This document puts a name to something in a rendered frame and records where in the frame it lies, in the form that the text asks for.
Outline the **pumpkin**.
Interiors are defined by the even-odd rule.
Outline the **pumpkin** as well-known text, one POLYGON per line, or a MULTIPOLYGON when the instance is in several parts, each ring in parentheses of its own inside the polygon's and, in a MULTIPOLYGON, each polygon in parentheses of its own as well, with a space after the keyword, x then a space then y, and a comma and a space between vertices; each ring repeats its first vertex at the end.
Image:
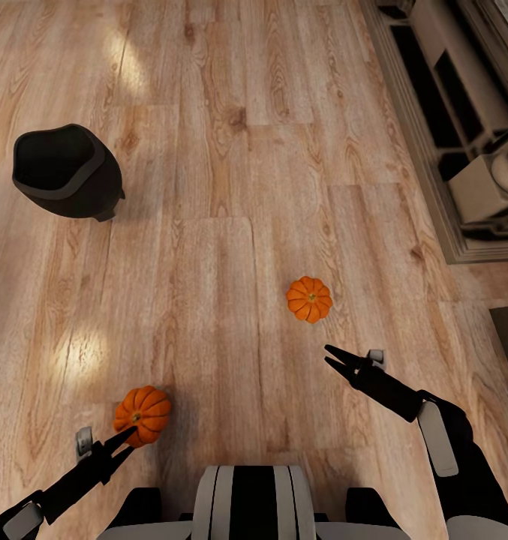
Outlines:
POLYGON ((130 427, 137 427, 125 440, 130 447, 141 448, 146 443, 158 440, 169 421, 170 402, 160 389, 143 386, 132 389, 116 409, 113 427, 121 433, 130 427))
POLYGON ((287 306, 299 320, 315 323, 324 319, 332 306, 330 290, 319 278, 304 276, 294 281, 286 293, 287 306))

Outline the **cauldron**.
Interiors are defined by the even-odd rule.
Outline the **cauldron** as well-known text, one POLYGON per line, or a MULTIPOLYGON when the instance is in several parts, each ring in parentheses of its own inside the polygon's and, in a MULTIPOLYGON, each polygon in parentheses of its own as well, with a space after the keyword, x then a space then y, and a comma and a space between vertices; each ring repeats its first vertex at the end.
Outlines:
POLYGON ((53 214, 106 221, 125 199, 114 155, 82 125, 24 133, 14 143, 13 157, 14 185, 53 214))

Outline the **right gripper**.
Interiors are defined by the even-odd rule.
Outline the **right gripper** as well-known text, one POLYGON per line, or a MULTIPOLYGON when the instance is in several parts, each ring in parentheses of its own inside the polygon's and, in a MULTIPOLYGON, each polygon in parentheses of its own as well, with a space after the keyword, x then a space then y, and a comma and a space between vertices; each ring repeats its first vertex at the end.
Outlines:
POLYGON ((325 361, 349 380, 353 388, 359 389, 386 408, 392 408, 401 390, 399 380, 374 367, 369 358, 361 358, 329 344, 325 345, 325 349, 337 358, 334 361, 327 356, 325 361))

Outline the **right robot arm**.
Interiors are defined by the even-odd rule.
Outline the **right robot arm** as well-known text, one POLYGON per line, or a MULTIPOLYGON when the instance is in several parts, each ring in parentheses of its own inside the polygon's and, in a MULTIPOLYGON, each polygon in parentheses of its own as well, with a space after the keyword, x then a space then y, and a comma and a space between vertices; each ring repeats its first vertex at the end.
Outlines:
POLYGON ((351 386, 412 423, 418 419, 427 447, 449 540, 508 540, 508 502, 466 412, 426 390, 415 391, 386 371, 386 350, 365 358, 329 344, 325 361, 351 386))

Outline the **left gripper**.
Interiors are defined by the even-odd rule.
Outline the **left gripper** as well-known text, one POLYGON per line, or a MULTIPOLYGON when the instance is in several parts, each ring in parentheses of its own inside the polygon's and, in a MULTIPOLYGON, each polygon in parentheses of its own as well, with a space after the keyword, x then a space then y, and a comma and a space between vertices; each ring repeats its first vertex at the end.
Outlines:
POLYGON ((124 451, 112 457, 112 453, 133 434, 137 427, 130 427, 122 431, 112 439, 104 442, 104 445, 98 440, 92 445, 92 453, 80 464, 65 473, 61 477, 62 482, 67 488, 72 505, 77 503, 89 490, 98 482, 105 485, 110 481, 110 475, 127 459, 134 448, 128 446, 124 451))

